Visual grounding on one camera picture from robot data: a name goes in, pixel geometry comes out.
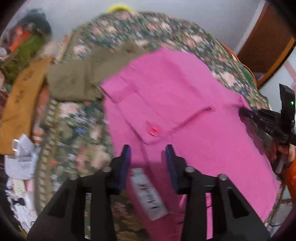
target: bed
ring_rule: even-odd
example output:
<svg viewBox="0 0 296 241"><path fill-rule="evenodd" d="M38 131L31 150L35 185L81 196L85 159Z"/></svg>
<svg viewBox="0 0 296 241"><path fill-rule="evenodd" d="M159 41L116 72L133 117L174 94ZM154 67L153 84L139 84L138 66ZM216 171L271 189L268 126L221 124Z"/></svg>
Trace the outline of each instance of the bed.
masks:
<svg viewBox="0 0 296 241"><path fill-rule="evenodd" d="M268 109L268 100L260 94L252 74L236 56L195 23L153 12L115 12L101 15L72 34L60 62L86 58L96 46L116 51L123 42L134 40L146 50L161 47L194 53L211 70L217 81L245 97L251 107ZM35 208L39 214L73 174L91 175L94 159L113 158L108 120L102 103L58 102L50 98L42 122L45 130L35 171ZM280 204L282 188L268 225ZM115 230L119 240L150 240L125 193L112 197ZM85 210L85 235L89 237L89 199Z"/></svg>

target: orange sleeve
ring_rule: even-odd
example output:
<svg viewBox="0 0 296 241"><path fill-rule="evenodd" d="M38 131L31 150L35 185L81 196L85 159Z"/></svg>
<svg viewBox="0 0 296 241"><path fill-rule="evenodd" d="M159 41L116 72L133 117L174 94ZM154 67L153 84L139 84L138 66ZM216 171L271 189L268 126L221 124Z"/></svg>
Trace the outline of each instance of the orange sleeve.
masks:
<svg viewBox="0 0 296 241"><path fill-rule="evenodd" d="M296 203L296 157L291 166L286 169L285 183L288 186L293 203Z"/></svg>

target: white cloth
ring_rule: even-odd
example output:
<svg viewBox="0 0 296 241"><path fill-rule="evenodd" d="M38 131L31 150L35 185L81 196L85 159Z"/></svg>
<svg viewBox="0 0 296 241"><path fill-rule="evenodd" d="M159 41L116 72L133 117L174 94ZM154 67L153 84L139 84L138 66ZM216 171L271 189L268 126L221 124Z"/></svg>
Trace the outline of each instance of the white cloth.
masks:
<svg viewBox="0 0 296 241"><path fill-rule="evenodd" d="M26 233L28 233L37 219L36 212L30 211L27 206L23 206L20 203L13 204L14 201L19 200L19 197L10 190L6 190L5 192L7 195L7 200L10 203L10 208L14 213L15 219L20 222L22 228L25 230Z"/></svg>
<svg viewBox="0 0 296 241"><path fill-rule="evenodd" d="M13 178L9 177L7 179L6 187L7 187L8 190L11 190L13 188Z"/></svg>
<svg viewBox="0 0 296 241"><path fill-rule="evenodd" d="M31 140L23 134L17 143L16 155L4 156L4 169L7 176L20 180L32 179L40 150L41 147L35 148Z"/></svg>

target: pink button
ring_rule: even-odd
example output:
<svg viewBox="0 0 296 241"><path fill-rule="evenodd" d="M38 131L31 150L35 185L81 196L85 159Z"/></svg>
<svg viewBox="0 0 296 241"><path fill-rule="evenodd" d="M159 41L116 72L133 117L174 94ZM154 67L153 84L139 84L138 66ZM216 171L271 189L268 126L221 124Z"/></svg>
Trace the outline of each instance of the pink button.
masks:
<svg viewBox="0 0 296 241"><path fill-rule="evenodd" d="M152 136L157 137L162 133L162 131L159 126L149 124L148 125L148 133Z"/></svg>

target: yellow object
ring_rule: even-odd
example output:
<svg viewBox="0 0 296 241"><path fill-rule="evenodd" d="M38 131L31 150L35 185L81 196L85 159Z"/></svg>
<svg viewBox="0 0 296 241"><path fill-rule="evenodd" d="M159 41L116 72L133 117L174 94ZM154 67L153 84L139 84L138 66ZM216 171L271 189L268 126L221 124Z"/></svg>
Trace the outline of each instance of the yellow object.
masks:
<svg viewBox="0 0 296 241"><path fill-rule="evenodd" d="M113 4L110 8L108 8L107 13L113 13L117 11L128 11L131 12L131 8L123 3Z"/></svg>
<svg viewBox="0 0 296 241"><path fill-rule="evenodd" d="M31 64L20 72L13 84L2 116L0 154L14 155L12 140L30 136L35 104L45 79L45 66L52 57Z"/></svg>
<svg viewBox="0 0 296 241"><path fill-rule="evenodd" d="M19 227L19 229L20 229L20 231L19 231L20 235L21 235L24 239L27 239L27 233L21 228L20 225L19 225L18 227Z"/></svg>

